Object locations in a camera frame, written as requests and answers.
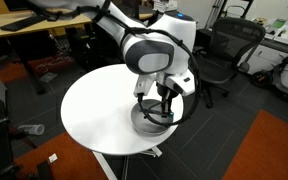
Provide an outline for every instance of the black office chair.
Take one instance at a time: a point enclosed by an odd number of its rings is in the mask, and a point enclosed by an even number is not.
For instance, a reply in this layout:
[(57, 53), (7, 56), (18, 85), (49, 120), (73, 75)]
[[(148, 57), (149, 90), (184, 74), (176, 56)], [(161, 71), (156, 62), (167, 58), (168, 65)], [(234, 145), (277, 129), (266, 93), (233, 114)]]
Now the black office chair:
[(226, 17), (214, 23), (208, 47), (194, 47), (208, 108), (214, 104), (210, 87), (222, 90), (222, 95), (228, 96), (230, 91), (220, 85), (236, 76), (241, 57), (258, 45), (264, 36), (262, 26), (245, 19)]

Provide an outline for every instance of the floor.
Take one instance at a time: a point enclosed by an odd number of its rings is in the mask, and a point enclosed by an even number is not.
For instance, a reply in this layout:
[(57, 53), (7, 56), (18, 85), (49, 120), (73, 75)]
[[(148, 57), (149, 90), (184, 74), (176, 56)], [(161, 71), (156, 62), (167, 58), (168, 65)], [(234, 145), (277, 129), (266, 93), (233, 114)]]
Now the floor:
[[(53, 80), (43, 83), (47, 93), (42, 95), (35, 93), (28, 78), (6, 84), (13, 124), (45, 126), (43, 135), (30, 137), (37, 145), (65, 131), (60, 115), (61, 101), (85, 71), (73, 63), (56, 74)], [(221, 179), (260, 109), (288, 122), (288, 102), (274, 91), (253, 86), (244, 74), (238, 74), (227, 87), (232, 90), (227, 98), (213, 91), (214, 107), (207, 109), (201, 101), (192, 118), (158, 146), (162, 156), (130, 156), (128, 179)], [(185, 109), (192, 104), (192, 99), (191, 96), (184, 98)], [(21, 141), (14, 141), (12, 145), (15, 158), (31, 150)], [(124, 157), (104, 157), (120, 179)]]

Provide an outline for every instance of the table leg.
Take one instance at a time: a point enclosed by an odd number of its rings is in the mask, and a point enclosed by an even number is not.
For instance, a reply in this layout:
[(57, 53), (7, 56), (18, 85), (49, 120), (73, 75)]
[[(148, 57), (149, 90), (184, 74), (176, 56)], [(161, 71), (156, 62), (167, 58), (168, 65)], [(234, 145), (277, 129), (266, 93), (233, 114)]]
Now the table leg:
[(26, 60), (22, 60), (21, 62), (24, 65), (24, 68), (26, 69), (27, 73), (30, 76), (31, 82), (33, 83), (34, 89), (37, 94), (44, 94), (46, 92), (45, 87), (42, 85), (40, 82), (39, 78), (37, 75), (34, 73), (32, 67), (28, 64)]
[[(152, 147), (152, 149), (143, 151), (141, 154), (151, 155), (153, 157), (160, 157), (162, 155), (162, 151), (160, 151), (156, 146)], [(124, 165), (123, 165), (123, 173), (122, 173), (122, 180), (127, 180), (127, 172), (128, 172), (128, 162), (129, 156), (125, 156), (124, 158)]]
[(129, 161), (129, 156), (125, 156), (124, 159), (124, 165), (123, 165), (123, 173), (122, 173), (122, 180), (127, 179), (127, 171), (128, 171), (128, 161)]

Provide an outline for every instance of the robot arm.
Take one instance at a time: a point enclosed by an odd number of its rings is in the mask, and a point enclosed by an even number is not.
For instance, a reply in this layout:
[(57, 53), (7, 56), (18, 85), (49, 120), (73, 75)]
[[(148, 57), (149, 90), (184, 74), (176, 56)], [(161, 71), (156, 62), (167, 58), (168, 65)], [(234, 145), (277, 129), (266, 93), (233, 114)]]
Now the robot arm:
[[(192, 63), (195, 63), (194, 75), (188, 69), (188, 59), (194, 59), (191, 50), (195, 40), (196, 24), (192, 18), (183, 14), (163, 15), (147, 28), (125, 16), (109, 0), (23, 0), (23, 2), (37, 14), (41, 12), (36, 11), (46, 12), (42, 8), (62, 8), (78, 11), (77, 14), (83, 13), (96, 20), (96, 23), (111, 34), (120, 45), (129, 70), (139, 75), (134, 90), (135, 96), (147, 95), (151, 85), (156, 81), (163, 89), (167, 89), (166, 93), (160, 94), (163, 99), (169, 98), (170, 91), (173, 92), (172, 97), (175, 97), (177, 94), (187, 96), (196, 90), (198, 92), (195, 93), (195, 97), (199, 99), (198, 68), (194, 60), (192, 60)], [(98, 14), (103, 12), (106, 14), (98, 18)], [(53, 20), (74, 18), (73, 15), (62, 13), (50, 16), (55, 16), (55, 18), (49, 17)]]

